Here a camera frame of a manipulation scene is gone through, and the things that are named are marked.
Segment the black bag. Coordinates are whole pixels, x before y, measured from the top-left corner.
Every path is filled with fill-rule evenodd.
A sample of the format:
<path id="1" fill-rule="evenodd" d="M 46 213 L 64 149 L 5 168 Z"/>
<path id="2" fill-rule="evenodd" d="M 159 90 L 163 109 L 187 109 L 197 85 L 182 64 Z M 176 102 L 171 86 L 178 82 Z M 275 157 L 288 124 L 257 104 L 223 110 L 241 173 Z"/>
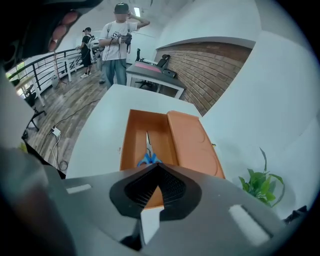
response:
<path id="1" fill-rule="evenodd" d="M 171 69 L 163 69 L 162 73 L 172 79 L 175 79 L 177 77 L 177 73 Z"/>

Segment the blue-handled scissors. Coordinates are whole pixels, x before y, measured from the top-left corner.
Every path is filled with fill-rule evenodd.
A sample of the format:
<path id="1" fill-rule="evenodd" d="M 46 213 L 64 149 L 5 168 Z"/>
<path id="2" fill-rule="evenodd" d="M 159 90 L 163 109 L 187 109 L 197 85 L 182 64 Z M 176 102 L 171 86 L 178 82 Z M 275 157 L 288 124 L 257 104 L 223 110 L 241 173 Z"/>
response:
<path id="1" fill-rule="evenodd" d="M 138 162 L 137 166 L 148 165 L 148 164 L 160 164 L 162 161 L 154 153 L 153 147 L 150 140 L 149 132 L 146 132 L 146 153 L 143 158 Z"/>

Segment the grey-topped desk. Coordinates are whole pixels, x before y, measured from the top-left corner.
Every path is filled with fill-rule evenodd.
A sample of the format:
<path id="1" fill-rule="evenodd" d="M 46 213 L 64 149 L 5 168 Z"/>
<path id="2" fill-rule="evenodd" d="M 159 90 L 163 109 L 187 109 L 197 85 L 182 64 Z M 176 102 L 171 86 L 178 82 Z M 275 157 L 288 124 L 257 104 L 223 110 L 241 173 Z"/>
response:
<path id="1" fill-rule="evenodd" d="M 178 80 L 177 78 L 170 78 L 163 74 L 163 68 L 158 67 L 161 72 L 155 72 L 152 70 L 136 67 L 135 64 L 132 64 L 126 69 L 126 85 L 128 87 L 132 84 L 132 79 L 143 80 L 148 82 L 153 82 L 158 84 L 157 93 L 160 92 L 161 86 L 169 87 L 177 90 L 175 94 L 176 99 L 180 99 L 184 90 L 186 89 L 185 85 Z"/>

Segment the orange cardboard box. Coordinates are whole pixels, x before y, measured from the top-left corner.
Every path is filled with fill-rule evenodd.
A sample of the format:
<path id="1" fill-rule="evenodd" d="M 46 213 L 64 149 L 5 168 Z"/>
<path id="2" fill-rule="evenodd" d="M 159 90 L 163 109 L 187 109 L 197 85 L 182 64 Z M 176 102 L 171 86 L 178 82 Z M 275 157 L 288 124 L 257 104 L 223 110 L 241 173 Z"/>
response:
<path id="1" fill-rule="evenodd" d="M 201 188 L 188 177 L 172 174 L 164 165 L 224 178 L 217 154 L 199 118 L 174 110 L 166 114 L 130 110 L 122 145 L 122 171 L 138 167 L 147 152 L 146 132 L 149 132 L 153 152 L 162 163 L 141 165 L 158 165 L 156 189 L 145 208 L 164 207 L 180 216 L 192 212 L 201 199 Z"/>

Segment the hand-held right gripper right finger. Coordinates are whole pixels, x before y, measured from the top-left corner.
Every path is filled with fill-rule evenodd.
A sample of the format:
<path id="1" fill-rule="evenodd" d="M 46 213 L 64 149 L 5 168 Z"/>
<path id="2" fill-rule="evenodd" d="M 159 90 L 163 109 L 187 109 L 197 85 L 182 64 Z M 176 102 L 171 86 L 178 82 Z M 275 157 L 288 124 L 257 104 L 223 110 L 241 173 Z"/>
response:
<path id="1" fill-rule="evenodd" d="M 165 164 L 201 188 L 198 205 L 180 220 L 161 221 L 146 245 L 149 256 L 254 256 L 276 249 L 286 225 L 273 210 L 232 182 Z"/>

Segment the black metal railing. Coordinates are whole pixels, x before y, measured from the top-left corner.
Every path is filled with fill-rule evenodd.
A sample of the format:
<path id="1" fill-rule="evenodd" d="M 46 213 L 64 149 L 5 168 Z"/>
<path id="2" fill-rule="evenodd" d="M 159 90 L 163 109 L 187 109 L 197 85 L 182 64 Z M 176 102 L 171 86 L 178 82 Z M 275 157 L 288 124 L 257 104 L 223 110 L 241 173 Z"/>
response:
<path id="1" fill-rule="evenodd" d="M 56 57 L 62 57 L 64 53 L 66 55 L 71 55 L 75 53 L 80 53 L 80 51 L 75 49 L 67 49 L 63 51 L 55 52 Z M 78 69 L 83 67 L 82 58 L 78 63 Z M 27 78 L 31 78 L 31 81 L 27 83 L 26 87 L 30 85 L 36 86 L 39 91 L 43 91 L 52 84 L 52 79 L 56 77 L 55 67 L 54 67 L 54 53 L 48 53 L 43 56 L 32 57 L 30 60 L 24 60 L 17 66 L 13 67 L 10 71 L 6 73 L 7 78 L 10 81 L 19 79 L 21 82 Z"/>

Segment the pink desk mat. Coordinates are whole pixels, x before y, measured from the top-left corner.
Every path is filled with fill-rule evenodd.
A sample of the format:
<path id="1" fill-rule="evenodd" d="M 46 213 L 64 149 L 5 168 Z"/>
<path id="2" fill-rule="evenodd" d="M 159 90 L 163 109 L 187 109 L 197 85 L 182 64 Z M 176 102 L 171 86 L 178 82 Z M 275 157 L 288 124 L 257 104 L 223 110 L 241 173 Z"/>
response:
<path id="1" fill-rule="evenodd" d="M 154 71 L 154 72 L 157 72 L 157 73 L 161 73 L 161 70 L 158 69 L 157 66 L 154 66 L 152 64 L 148 64 L 148 63 L 137 61 L 137 62 L 134 63 L 134 66 L 138 67 L 138 68 Z"/>

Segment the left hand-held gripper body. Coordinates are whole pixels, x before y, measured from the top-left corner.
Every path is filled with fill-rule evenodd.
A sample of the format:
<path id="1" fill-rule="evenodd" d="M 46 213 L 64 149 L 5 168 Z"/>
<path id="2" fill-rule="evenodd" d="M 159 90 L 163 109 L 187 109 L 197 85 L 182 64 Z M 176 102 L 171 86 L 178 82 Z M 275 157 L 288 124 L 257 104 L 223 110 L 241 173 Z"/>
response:
<path id="1" fill-rule="evenodd" d="M 17 148 L 34 115 L 34 110 L 18 96 L 13 84 L 0 68 L 0 147 Z"/>

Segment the person's left hand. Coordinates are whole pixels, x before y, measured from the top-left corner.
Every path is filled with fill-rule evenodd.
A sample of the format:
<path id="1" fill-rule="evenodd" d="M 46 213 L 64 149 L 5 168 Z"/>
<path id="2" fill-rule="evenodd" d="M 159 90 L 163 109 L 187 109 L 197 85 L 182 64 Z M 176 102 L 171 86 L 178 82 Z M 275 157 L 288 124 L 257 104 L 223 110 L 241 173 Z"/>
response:
<path id="1" fill-rule="evenodd" d="M 49 52 L 54 52 L 58 48 L 66 34 L 69 32 L 70 28 L 79 19 L 79 17 L 80 13 L 74 9 L 64 15 L 62 20 L 52 32 L 50 41 L 48 43 Z"/>

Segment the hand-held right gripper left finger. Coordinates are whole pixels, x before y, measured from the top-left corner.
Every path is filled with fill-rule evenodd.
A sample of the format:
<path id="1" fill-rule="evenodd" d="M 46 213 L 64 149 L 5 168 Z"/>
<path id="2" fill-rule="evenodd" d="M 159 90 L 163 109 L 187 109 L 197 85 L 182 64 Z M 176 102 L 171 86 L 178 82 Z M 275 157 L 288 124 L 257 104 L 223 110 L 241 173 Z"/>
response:
<path id="1" fill-rule="evenodd" d="M 158 167 L 65 180 L 77 256 L 159 256 L 158 209 L 146 209 Z"/>

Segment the small white table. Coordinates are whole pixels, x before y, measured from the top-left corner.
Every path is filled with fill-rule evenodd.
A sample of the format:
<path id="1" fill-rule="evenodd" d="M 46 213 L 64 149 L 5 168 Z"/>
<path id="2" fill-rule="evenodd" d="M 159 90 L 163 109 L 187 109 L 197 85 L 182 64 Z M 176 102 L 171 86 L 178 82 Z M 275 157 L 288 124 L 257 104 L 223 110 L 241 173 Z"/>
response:
<path id="1" fill-rule="evenodd" d="M 69 82 L 72 82 L 72 72 L 76 72 L 78 70 L 78 63 L 81 61 L 81 54 L 80 53 L 73 53 L 67 55 L 66 53 L 63 54 L 62 57 L 57 58 L 58 64 L 58 71 L 60 78 L 63 75 L 66 75 Z"/>

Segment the black swivel chair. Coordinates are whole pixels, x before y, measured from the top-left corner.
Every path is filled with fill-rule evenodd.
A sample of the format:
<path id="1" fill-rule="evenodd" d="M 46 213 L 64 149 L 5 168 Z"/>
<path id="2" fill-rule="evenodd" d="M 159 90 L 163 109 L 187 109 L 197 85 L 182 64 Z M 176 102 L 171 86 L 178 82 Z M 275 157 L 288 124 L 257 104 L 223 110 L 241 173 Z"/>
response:
<path id="1" fill-rule="evenodd" d="M 47 115 L 47 112 L 45 110 L 38 111 L 37 108 L 35 107 L 35 101 L 36 101 L 36 93 L 31 92 L 33 88 L 33 84 L 25 91 L 25 101 L 26 103 L 34 110 L 34 114 L 32 118 L 30 119 L 29 123 L 32 123 L 33 126 L 35 127 L 36 131 L 38 132 L 40 129 L 37 127 L 37 125 L 34 122 L 34 119 L 40 116 L 41 114 L 44 114 L 45 116 Z"/>

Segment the black high-back office chair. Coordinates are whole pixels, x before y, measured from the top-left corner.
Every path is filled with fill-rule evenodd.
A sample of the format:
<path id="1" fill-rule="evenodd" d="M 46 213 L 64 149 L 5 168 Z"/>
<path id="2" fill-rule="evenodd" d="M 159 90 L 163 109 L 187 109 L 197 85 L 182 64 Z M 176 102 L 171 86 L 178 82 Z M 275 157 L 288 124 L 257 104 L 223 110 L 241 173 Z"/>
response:
<path id="1" fill-rule="evenodd" d="M 141 57 L 141 49 L 140 49 L 140 48 L 138 48 L 138 49 L 136 50 L 136 59 L 135 59 L 135 61 L 136 61 L 136 62 L 146 63 L 145 58 L 142 58 L 142 57 Z"/>
<path id="2" fill-rule="evenodd" d="M 156 66 L 159 68 L 164 68 L 170 58 L 171 56 L 169 54 L 163 54 Z"/>

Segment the wooden tripod stand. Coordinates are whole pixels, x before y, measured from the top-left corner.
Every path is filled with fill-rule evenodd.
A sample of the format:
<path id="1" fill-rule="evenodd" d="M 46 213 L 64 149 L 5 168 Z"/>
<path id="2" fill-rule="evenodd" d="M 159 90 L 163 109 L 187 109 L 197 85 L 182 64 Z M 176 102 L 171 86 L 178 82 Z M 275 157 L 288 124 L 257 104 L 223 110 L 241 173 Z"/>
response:
<path id="1" fill-rule="evenodd" d="M 52 79 L 52 87 L 54 89 L 57 89 L 60 85 L 62 84 L 66 85 L 67 83 L 62 81 L 60 78 L 56 52 L 54 52 L 53 54 L 53 61 L 54 61 L 55 78 Z"/>

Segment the green potted plant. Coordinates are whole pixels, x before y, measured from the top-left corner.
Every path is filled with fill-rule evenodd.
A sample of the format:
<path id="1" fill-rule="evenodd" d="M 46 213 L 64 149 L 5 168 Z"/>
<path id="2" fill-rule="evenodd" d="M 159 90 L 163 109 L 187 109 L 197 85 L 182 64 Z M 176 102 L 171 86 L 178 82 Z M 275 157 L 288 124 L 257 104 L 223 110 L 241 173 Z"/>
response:
<path id="1" fill-rule="evenodd" d="M 261 147 L 259 149 L 264 158 L 263 171 L 253 171 L 248 168 L 249 180 L 246 181 L 241 176 L 239 176 L 238 179 L 243 191 L 249 193 L 251 196 L 255 197 L 270 208 L 273 208 L 282 201 L 286 192 L 286 185 L 281 176 L 267 170 L 266 153 Z M 277 184 L 281 184 L 281 192 L 279 195 L 275 195 Z"/>

